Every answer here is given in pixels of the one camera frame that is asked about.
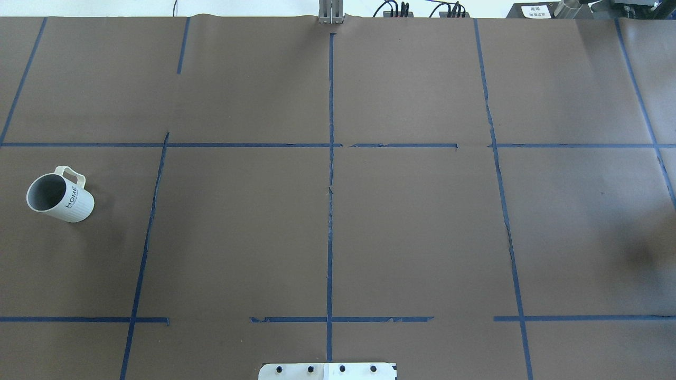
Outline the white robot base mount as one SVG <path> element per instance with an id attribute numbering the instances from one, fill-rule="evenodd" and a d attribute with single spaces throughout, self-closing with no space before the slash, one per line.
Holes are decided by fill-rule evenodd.
<path id="1" fill-rule="evenodd" d="M 393 363 L 282 363 L 266 364 L 258 379 L 398 379 Z"/>

